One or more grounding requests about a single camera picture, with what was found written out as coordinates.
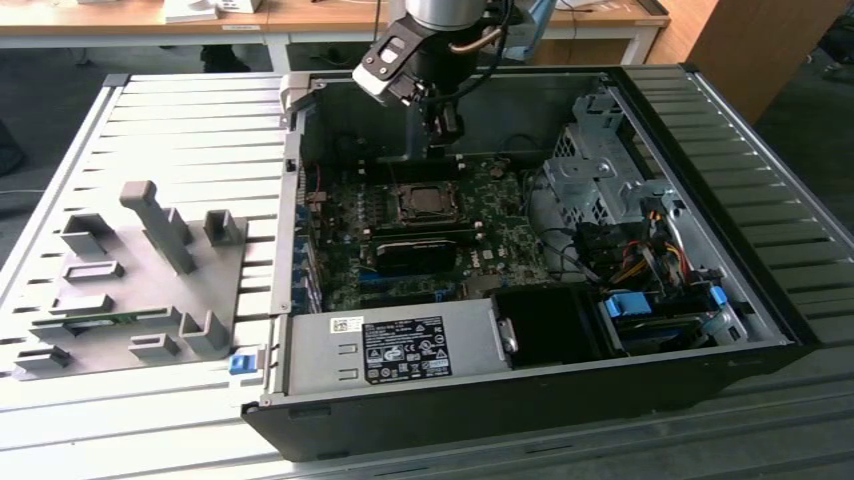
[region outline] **sticker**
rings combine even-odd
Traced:
[[[451,375],[442,317],[359,325],[371,385]]]
[[[223,30],[260,30],[260,25],[223,25]]]
[[[331,333],[354,333],[362,331],[364,317],[334,317],[330,318]]]

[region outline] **motherboard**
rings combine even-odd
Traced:
[[[444,178],[410,181],[406,162],[378,163],[318,182],[307,206],[324,311],[483,298],[551,280],[523,211],[531,175],[513,167],[457,159]]]

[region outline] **barcode label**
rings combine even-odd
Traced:
[[[364,317],[335,317],[330,319],[330,332],[352,333],[362,331]]]

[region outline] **white object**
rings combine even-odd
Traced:
[[[163,0],[163,20],[166,23],[216,20],[216,4],[210,0]]]
[[[230,13],[255,13],[262,0],[216,0],[216,8]]]
[[[573,10],[573,8],[581,8],[585,5],[590,5],[591,3],[602,3],[603,1],[605,0],[558,0],[555,8],[558,10],[569,11],[569,10]]]

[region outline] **gray pillar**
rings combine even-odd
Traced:
[[[158,186],[151,181],[127,182],[122,189],[119,202],[136,212],[146,226],[148,238],[155,247],[163,252],[170,265],[180,275],[196,269],[192,255],[184,247],[182,232],[170,223],[167,214],[158,204],[155,194]]]

